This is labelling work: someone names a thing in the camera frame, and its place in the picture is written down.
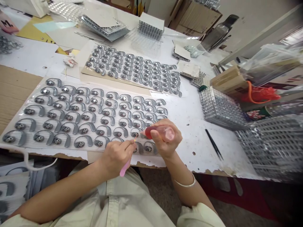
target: red dropper bottle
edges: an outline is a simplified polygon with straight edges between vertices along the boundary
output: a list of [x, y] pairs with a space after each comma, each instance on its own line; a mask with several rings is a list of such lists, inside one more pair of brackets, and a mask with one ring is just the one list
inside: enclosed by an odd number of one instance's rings
[[175, 132], [174, 130], [169, 126], [150, 126], [147, 127], [143, 132], [141, 132], [143, 135], [145, 135], [147, 138], [152, 139], [151, 130], [156, 130], [162, 137], [162, 140], [164, 142], [171, 142], [175, 138]]

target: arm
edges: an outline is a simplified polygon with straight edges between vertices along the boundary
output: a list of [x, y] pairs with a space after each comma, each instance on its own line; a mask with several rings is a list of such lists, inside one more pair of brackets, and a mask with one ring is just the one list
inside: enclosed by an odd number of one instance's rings
[[45, 188], [9, 218], [23, 218], [42, 224], [58, 218], [73, 202], [91, 189], [119, 175], [135, 149], [134, 140], [110, 142], [102, 157], [79, 172]]
[[177, 181], [182, 185], [191, 185], [194, 182], [194, 178], [192, 173], [185, 166], [185, 164], [182, 162], [177, 152], [175, 151], [182, 140], [181, 132], [178, 130], [175, 124], [168, 119], [160, 120], [152, 126], [162, 125], [170, 126], [174, 130], [174, 140], [169, 143], [164, 142], [156, 130], [151, 130], [151, 136], [155, 141], [157, 150], [159, 151], [166, 163], [167, 169], [173, 181], [174, 188], [181, 202], [189, 207], [196, 206], [199, 202], [201, 202], [207, 205], [216, 213], [213, 205], [211, 204], [206, 193], [198, 182], [196, 182], [190, 188], [182, 187], [175, 182]]

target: small brush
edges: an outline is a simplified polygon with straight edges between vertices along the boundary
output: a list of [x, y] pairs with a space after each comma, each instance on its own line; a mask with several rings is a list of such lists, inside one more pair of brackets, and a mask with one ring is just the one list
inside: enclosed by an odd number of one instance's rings
[[130, 158], [130, 159], [128, 160], [128, 162], [127, 162], [127, 163], [123, 166], [123, 168], [121, 169], [121, 171], [120, 171], [120, 176], [121, 176], [121, 177], [124, 177], [125, 172], [126, 172], [126, 170], [127, 170], [127, 167], [130, 165], [131, 159], [132, 159], [132, 158]]

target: bangle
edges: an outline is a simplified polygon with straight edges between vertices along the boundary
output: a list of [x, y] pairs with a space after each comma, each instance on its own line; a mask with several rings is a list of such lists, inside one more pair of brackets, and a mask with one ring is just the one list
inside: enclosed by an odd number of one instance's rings
[[195, 178], [195, 176], [193, 175], [192, 172], [190, 172], [190, 173], [191, 173], [192, 176], [193, 176], [193, 183], [192, 183], [192, 184], [190, 184], [190, 185], [182, 185], [182, 184], [180, 184], [179, 182], [177, 182], [176, 180], [175, 180], [175, 182], [176, 182], [178, 185], [180, 185], [180, 186], [182, 186], [182, 187], [185, 187], [185, 188], [190, 188], [190, 187], [194, 186], [194, 184], [196, 183], [196, 178]]

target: tweezers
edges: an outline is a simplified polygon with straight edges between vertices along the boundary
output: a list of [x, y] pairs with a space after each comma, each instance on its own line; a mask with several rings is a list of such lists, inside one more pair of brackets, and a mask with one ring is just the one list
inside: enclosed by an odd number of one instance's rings
[[215, 152], [216, 152], [217, 156], [219, 157], [220, 161], [224, 160], [223, 157], [222, 157], [222, 155], [221, 155], [221, 153], [220, 153], [220, 151], [219, 151], [219, 149], [218, 149], [218, 147], [217, 147], [217, 145], [216, 145], [216, 143], [214, 142], [214, 140], [212, 139], [211, 135], [209, 134], [208, 130], [205, 129], [205, 131], [206, 131], [206, 133], [207, 133], [207, 135], [208, 135], [208, 138], [209, 138], [209, 140], [211, 141], [211, 144], [212, 144], [212, 146], [214, 147]]

